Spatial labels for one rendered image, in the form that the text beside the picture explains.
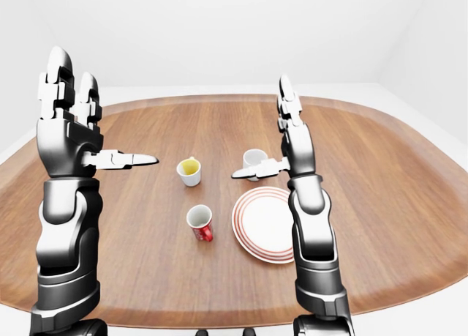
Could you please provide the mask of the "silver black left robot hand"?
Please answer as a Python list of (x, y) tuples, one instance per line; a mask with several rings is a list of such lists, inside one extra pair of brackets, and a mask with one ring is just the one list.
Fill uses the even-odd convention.
[(38, 88), (41, 112), (37, 148), (50, 177), (92, 177), (97, 169), (130, 169), (159, 162), (152, 155), (104, 150), (104, 136), (98, 126), (102, 107), (97, 80), (85, 72), (78, 92), (74, 82), (69, 54), (54, 47), (47, 71), (39, 76)]

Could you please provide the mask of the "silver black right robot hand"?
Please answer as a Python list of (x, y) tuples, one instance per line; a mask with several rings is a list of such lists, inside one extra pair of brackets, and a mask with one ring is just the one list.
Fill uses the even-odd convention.
[(282, 134), (282, 159), (269, 158), (258, 165), (250, 165), (231, 174), (233, 179), (258, 179), (288, 172), (291, 178), (315, 173), (315, 156), (312, 137), (307, 124), (301, 119), (302, 105), (287, 75), (279, 79), (279, 96), (276, 101), (279, 118), (277, 126)]

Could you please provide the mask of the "plain white mug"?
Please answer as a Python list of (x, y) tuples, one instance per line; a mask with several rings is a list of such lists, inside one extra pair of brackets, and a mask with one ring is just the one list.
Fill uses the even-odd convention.
[(248, 149), (243, 154), (243, 168), (259, 165), (263, 160), (267, 160), (268, 155), (261, 149)]

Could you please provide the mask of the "white plate with red rings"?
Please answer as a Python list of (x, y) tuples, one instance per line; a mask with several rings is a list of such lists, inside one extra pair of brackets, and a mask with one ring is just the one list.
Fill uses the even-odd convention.
[(278, 187), (256, 187), (235, 202), (231, 214), (235, 237), (249, 254), (261, 261), (272, 264), (294, 261), (289, 194)]

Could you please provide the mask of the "white mug with yellow inside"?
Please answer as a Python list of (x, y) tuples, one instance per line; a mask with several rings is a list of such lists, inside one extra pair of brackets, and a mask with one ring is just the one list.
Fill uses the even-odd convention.
[(180, 161), (176, 172), (187, 187), (197, 186), (201, 181), (201, 163), (194, 157)]

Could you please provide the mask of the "red mug with white inside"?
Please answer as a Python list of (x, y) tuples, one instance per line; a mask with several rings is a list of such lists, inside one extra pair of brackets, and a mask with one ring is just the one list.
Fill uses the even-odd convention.
[(199, 240), (211, 242), (214, 238), (211, 228), (212, 211), (204, 205), (193, 206), (186, 214), (186, 222)]

